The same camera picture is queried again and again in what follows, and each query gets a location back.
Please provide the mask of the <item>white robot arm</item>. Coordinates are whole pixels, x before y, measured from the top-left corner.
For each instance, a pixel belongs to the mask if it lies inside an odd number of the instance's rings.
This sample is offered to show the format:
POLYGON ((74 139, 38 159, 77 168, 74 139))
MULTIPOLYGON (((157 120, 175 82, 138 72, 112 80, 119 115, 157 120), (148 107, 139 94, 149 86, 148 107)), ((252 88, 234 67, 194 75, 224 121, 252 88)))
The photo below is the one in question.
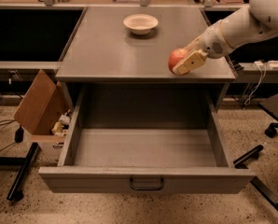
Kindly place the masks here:
POLYGON ((183 49, 169 57, 170 71, 182 76, 205 64, 207 58, 219 59, 237 48, 278 36, 278 0, 249 0, 223 20, 209 26, 183 49))

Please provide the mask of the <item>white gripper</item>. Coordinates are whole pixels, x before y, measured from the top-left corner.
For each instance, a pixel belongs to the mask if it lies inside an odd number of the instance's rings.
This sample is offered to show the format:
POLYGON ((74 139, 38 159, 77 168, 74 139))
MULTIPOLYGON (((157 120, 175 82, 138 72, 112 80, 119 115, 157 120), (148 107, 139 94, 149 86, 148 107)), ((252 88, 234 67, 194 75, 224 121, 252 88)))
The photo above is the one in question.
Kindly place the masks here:
POLYGON ((219 59, 225 57, 234 51, 229 44, 226 32, 224 31, 224 22, 217 21, 209 26, 199 37, 185 46, 185 49, 191 51, 173 68, 173 73, 178 76, 185 75, 205 64, 208 58, 219 59))

